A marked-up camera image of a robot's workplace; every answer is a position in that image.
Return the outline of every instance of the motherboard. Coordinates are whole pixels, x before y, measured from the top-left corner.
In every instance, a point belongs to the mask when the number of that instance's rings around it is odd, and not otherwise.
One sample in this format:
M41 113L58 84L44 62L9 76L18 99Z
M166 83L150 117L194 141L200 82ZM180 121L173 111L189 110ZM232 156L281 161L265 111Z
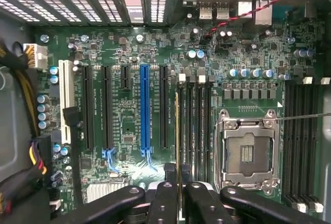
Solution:
M308 163L297 180L307 171L318 178L315 156L297 157L284 144L294 127L286 130L275 119L299 113L286 109L293 85L313 94L316 82L329 83L320 78L324 23L274 21L259 33L229 25L205 35L209 29L210 23L190 22L171 28L36 28L39 45L48 47L49 66L39 73L39 127L54 144L52 187L61 192L62 214L75 208L74 141L62 113L73 106L80 110L85 203L126 185L147 189L164 181L166 163L188 164L194 181L216 191L240 185L277 202L285 201L284 177L295 185L296 177L284 172L293 159ZM302 149L313 148L318 156L318 136L314 147L306 144ZM317 183L306 186L312 190L307 195L318 193ZM288 194L289 201L303 202L292 189Z

